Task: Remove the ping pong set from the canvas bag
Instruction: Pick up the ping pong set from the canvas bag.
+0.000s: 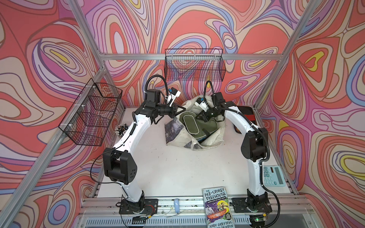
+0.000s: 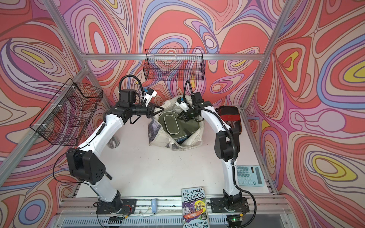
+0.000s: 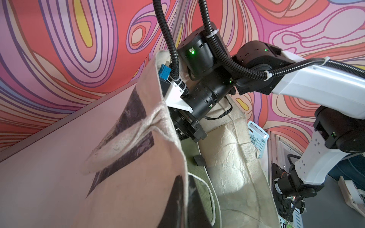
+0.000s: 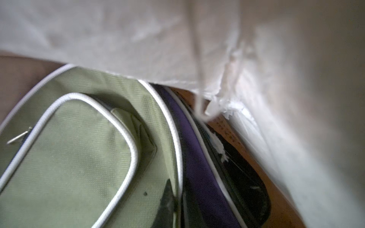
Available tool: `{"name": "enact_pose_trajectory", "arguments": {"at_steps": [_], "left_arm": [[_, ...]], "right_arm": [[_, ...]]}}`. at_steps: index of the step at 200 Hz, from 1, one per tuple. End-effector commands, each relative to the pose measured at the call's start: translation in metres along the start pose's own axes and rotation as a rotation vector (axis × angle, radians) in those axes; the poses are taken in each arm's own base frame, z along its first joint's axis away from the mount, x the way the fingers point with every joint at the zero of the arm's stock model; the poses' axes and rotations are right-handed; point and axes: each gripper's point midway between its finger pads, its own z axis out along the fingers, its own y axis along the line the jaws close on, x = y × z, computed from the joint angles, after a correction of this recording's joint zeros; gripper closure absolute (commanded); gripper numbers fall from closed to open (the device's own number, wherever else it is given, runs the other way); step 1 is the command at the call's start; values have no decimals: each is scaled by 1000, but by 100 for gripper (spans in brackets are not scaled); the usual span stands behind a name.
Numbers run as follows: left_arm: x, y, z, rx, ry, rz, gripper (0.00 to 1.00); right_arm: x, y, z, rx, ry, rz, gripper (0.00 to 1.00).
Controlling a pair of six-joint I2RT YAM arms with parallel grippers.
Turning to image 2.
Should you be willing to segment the green paddle case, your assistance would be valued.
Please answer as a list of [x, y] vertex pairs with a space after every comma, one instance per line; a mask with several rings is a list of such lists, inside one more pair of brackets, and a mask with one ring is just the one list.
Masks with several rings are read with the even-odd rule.
[[173, 111], [165, 111], [158, 118], [159, 124], [164, 131], [176, 141], [181, 141], [189, 138], [193, 133], [200, 129], [200, 124], [197, 121], [191, 120], [184, 122], [178, 119], [178, 114]]

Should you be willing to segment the red black ping pong case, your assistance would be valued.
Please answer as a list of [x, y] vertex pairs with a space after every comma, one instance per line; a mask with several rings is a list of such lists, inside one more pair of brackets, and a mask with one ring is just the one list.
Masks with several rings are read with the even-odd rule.
[[218, 108], [218, 115], [231, 128], [236, 128], [239, 134], [242, 133], [242, 123], [238, 107], [235, 106], [220, 106]]

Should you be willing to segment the cream canvas tote bag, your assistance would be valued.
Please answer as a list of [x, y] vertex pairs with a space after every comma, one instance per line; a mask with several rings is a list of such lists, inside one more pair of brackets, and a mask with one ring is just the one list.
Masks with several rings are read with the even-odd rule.
[[163, 103], [164, 111], [151, 117], [148, 124], [150, 146], [168, 148], [172, 151], [186, 151], [202, 145], [205, 123], [201, 117], [185, 122], [179, 115], [184, 111], [174, 97]]

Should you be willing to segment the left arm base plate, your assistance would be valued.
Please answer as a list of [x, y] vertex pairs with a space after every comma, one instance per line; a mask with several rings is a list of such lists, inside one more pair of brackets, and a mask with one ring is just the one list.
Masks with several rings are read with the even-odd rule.
[[104, 202], [98, 200], [93, 204], [98, 215], [131, 215], [136, 209], [137, 199], [120, 199], [119, 202]]

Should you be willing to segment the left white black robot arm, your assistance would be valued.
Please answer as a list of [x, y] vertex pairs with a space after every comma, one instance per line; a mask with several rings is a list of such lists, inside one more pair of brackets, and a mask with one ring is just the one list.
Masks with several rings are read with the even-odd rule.
[[119, 101], [104, 113], [102, 124], [78, 148], [66, 152], [71, 176], [88, 185], [98, 196], [97, 208], [110, 214], [118, 214], [123, 208], [128, 208], [130, 212], [133, 210], [122, 202], [120, 192], [111, 185], [112, 177], [100, 160], [101, 154], [119, 129], [127, 122], [135, 123], [133, 116], [140, 119], [158, 114], [155, 111], [157, 106], [150, 102], [157, 92], [150, 87], [141, 87], [140, 93], [134, 89], [123, 89], [122, 83], [128, 78], [135, 79], [142, 86], [140, 79], [134, 75], [122, 77], [118, 85]]

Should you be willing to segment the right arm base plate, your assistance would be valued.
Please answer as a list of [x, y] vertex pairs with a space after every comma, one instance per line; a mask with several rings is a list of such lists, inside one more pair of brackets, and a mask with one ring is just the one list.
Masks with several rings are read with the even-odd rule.
[[212, 213], [242, 213], [246, 214], [250, 212], [247, 198], [211, 198], [210, 201]]

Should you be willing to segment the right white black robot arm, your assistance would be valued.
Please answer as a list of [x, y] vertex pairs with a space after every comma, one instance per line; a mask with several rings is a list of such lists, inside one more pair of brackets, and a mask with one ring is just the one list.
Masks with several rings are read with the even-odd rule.
[[244, 201], [243, 193], [248, 194], [252, 200], [255, 200], [252, 193], [241, 189], [237, 182], [237, 158], [240, 151], [239, 131], [236, 128], [226, 124], [216, 112], [215, 108], [209, 101], [204, 101], [201, 93], [192, 92], [191, 102], [186, 99], [186, 90], [192, 89], [190, 81], [184, 84], [182, 98], [179, 98], [176, 105], [182, 109], [178, 118], [188, 122], [202, 118], [215, 132], [214, 151], [218, 159], [221, 160], [224, 175], [223, 203], [227, 211], [240, 209], [242, 214], [250, 211], [249, 205]]

